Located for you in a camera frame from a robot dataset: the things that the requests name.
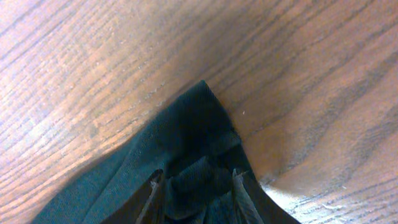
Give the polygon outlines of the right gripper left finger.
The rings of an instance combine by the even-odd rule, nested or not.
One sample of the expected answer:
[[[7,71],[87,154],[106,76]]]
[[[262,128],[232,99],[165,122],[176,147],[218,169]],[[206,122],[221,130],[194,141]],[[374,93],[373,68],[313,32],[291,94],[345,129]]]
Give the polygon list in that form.
[[[155,170],[128,201],[101,224],[164,223],[165,175]]]

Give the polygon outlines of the black polo shirt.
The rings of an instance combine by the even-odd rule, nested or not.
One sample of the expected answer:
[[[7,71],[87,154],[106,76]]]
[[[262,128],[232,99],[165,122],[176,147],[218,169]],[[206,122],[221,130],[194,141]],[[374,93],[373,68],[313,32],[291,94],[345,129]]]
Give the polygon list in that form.
[[[101,223],[157,169],[165,175],[164,223],[236,223],[233,171],[257,182],[227,112],[199,82],[61,190],[34,223]]]

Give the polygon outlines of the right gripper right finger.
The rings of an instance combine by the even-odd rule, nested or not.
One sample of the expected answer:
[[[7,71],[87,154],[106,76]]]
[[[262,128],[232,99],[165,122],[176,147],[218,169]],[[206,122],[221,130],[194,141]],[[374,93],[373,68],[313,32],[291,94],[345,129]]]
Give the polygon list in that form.
[[[233,171],[232,195],[236,223],[300,224],[263,191],[248,171]]]

